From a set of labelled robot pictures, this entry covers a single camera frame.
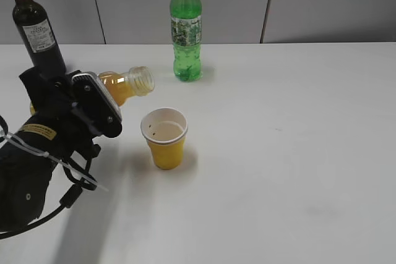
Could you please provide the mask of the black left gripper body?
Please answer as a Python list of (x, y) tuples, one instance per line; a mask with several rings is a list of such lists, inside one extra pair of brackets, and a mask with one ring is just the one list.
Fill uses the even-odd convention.
[(66, 160), (77, 152), (85, 159), (96, 158), (101, 151), (94, 144), (86, 123), (73, 112), (69, 77), (47, 79), (34, 67), (19, 75), (35, 113), (18, 130), (28, 145)]

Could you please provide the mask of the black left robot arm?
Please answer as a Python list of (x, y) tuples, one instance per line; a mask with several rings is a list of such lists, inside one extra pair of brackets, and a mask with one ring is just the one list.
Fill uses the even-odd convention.
[[(70, 208), (83, 190), (95, 190), (89, 170), (101, 150), (85, 122), (72, 113), (75, 96), (71, 74), (47, 79), (35, 68), (20, 74), (34, 108), (32, 115), (10, 133), (1, 121), (1, 238), (39, 227)], [(42, 211), (53, 171), (60, 164), (72, 186), (57, 209)]]

